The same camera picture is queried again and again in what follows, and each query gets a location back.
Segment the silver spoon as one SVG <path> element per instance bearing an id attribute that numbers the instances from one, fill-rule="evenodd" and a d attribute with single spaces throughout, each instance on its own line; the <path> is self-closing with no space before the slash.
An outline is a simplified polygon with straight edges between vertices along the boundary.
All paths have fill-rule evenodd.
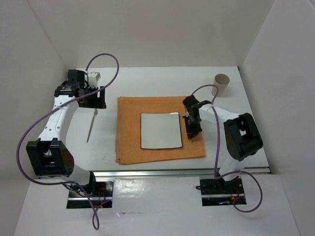
<path id="1" fill-rule="evenodd" d="M 93 114 L 93 117 L 92 117 L 92 120 L 91 120 L 91 124 L 90 124 L 90 127 L 89 127 L 89 132 L 88 132 L 86 143 L 88 143 L 89 140 L 90 140 L 90 136 L 91 136 L 91 132 L 92 132 L 92 129 L 93 129 L 94 121 L 95 121 L 95 118 L 96 118 L 97 115 L 98 115 L 98 110 L 94 109 L 94 114 Z"/>

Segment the white square plate black rim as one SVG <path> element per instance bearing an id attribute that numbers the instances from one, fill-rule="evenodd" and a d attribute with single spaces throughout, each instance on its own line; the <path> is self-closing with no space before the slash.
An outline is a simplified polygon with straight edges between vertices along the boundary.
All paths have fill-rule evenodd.
<path id="1" fill-rule="evenodd" d="M 142 113 L 140 136 L 142 149 L 181 148 L 179 113 Z"/>

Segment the orange cloth placemat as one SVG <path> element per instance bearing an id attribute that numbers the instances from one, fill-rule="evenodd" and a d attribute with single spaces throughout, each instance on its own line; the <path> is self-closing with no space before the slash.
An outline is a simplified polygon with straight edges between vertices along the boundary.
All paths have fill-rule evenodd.
<path id="1" fill-rule="evenodd" d="M 169 161 L 206 156 L 202 134 L 189 141 L 183 116 L 186 114 L 182 101 L 185 96 L 166 97 L 118 97 L 116 129 L 116 162 L 120 165 Z M 172 149 L 141 148 L 141 114 L 178 112 L 183 146 Z"/>

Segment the beige paper cup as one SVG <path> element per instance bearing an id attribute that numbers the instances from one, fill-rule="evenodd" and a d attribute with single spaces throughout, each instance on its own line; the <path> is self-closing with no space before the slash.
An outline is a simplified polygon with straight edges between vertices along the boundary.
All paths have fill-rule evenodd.
<path id="1" fill-rule="evenodd" d="M 227 88 L 228 84 L 230 83 L 230 78 L 225 74 L 217 74 L 214 77 L 213 85 L 215 85 L 212 88 L 212 95 L 217 97 L 220 97 L 225 89 Z"/>

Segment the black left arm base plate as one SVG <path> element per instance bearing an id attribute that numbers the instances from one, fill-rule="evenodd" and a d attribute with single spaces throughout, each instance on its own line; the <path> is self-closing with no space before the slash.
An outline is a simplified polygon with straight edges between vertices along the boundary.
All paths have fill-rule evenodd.
<path id="1" fill-rule="evenodd" d="M 67 189 L 67 209 L 85 209 L 91 207 L 86 195 L 78 186 L 67 185 Z M 85 186 L 85 190 L 95 208 L 112 208 L 113 189 L 114 182 L 112 180 L 95 182 L 92 188 Z"/>

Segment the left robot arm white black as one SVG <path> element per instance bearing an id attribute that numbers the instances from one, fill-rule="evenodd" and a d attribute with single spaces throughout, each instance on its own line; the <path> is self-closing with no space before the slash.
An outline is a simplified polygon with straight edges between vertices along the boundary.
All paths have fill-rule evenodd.
<path id="1" fill-rule="evenodd" d="M 36 176 L 60 177 L 66 182 L 77 182 L 86 196 L 97 192 L 95 176 L 75 165 L 65 141 L 73 115 L 79 107 L 92 108 L 95 112 L 106 108 L 105 92 L 98 91 L 100 78 L 98 72 L 69 70 L 67 80 L 54 92 L 54 108 L 57 111 L 50 115 L 37 140 L 26 145 Z"/>

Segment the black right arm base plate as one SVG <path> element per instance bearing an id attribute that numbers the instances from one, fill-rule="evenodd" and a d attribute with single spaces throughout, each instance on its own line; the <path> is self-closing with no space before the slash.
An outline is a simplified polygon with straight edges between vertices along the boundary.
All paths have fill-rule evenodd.
<path id="1" fill-rule="evenodd" d="M 203 207 L 246 205 L 246 197 L 243 183 L 240 178 L 233 180 L 229 184 L 224 184 L 222 180 L 201 179 L 196 189 L 201 193 Z"/>

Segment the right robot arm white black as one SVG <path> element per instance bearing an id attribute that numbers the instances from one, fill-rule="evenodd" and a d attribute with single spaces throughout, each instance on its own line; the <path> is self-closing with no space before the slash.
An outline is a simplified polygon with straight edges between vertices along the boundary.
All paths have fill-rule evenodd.
<path id="1" fill-rule="evenodd" d="M 208 100 L 198 101 L 194 95 L 183 100 L 187 138 L 192 140 L 202 132 L 201 122 L 207 121 L 217 126 L 217 151 L 215 158 L 215 188 L 227 192 L 244 168 L 246 157 L 255 155 L 263 147 L 263 140 L 249 113 L 237 114 L 213 105 Z M 221 147 L 221 131 L 224 131 L 229 157 L 218 168 Z"/>

